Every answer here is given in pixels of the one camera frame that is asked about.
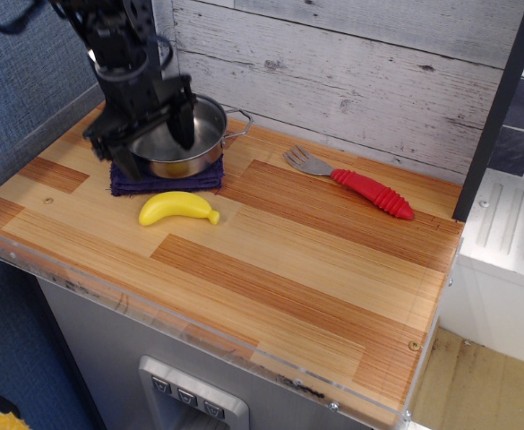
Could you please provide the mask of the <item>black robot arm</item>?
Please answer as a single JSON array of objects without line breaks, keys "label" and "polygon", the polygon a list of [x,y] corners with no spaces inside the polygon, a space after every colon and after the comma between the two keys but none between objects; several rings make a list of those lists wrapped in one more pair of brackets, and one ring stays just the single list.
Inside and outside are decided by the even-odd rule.
[{"label": "black robot arm", "polygon": [[105,106],[85,137],[128,178],[142,178],[131,143],[156,129],[192,147],[191,78],[167,73],[174,49],[151,2],[55,1],[51,17],[46,6],[0,1],[0,184],[86,108],[91,82]]}]

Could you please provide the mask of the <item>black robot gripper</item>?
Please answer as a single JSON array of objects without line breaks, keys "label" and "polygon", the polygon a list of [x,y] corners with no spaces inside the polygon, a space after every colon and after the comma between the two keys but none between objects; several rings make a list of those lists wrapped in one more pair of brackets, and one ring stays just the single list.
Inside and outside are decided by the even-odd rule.
[{"label": "black robot gripper", "polygon": [[167,79],[148,73],[122,81],[99,78],[106,105],[84,133],[94,153],[99,159],[112,159],[130,180],[141,181],[142,173],[127,147],[137,138],[166,125],[175,142],[190,150],[195,104],[191,81],[188,74]]}]

